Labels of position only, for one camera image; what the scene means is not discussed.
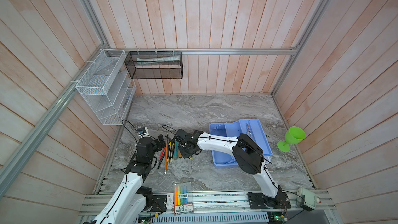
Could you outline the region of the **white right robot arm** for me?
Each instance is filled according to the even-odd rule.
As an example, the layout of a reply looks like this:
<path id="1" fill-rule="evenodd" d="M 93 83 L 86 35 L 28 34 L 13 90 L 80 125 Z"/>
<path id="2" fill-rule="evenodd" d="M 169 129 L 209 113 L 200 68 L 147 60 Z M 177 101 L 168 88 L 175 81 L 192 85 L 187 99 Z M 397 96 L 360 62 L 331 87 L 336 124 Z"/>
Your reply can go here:
<path id="1" fill-rule="evenodd" d="M 286 192 L 273 180 L 267 165 L 270 161 L 263 155 L 263 150 L 248 135 L 235 137 L 211 135 L 202 131 L 192 134 L 179 129 L 174 135 L 179 143 L 183 158 L 191 158 L 202 150 L 212 150 L 232 155 L 239 168 L 254 177 L 261 188 L 260 193 L 247 194 L 251 209 L 289 209 L 291 202 Z"/>

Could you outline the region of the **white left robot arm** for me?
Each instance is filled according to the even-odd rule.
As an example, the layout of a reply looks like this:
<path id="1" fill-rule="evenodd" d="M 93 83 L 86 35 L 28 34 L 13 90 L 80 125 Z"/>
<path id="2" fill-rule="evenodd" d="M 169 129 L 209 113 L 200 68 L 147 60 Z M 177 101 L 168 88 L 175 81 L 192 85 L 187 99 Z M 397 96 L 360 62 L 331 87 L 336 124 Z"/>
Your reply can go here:
<path id="1" fill-rule="evenodd" d="M 152 209 L 152 189 L 143 183 L 154 168 L 155 153 L 166 147 L 163 135 L 157 138 L 144 136 L 138 140 L 136 152 L 125 168 L 124 178 L 118 189 L 90 223 L 132 224 L 141 211 Z"/>

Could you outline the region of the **silver metal tool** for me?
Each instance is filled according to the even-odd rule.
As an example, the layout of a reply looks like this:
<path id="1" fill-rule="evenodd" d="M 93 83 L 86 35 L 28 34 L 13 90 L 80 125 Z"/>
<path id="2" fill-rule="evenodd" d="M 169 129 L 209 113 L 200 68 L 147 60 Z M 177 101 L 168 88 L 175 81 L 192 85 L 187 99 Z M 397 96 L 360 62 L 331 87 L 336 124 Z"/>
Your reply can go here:
<path id="1" fill-rule="evenodd" d="M 250 136 L 251 138 L 253 138 L 253 135 L 251 133 L 251 129 L 248 123 L 246 123 L 246 127 L 247 127 L 247 135 Z"/>

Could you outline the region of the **white toolbox lid pink handle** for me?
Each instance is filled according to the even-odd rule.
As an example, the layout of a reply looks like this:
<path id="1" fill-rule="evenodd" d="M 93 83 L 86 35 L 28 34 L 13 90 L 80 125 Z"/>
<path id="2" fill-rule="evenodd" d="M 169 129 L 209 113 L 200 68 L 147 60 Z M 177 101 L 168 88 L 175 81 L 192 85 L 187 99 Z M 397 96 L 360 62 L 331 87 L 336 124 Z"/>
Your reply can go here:
<path id="1" fill-rule="evenodd" d="M 306 188 L 299 188 L 297 191 L 296 205 L 307 211 L 316 209 L 317 204 L 321 203 L 320 198 L 312 191 Z"/>

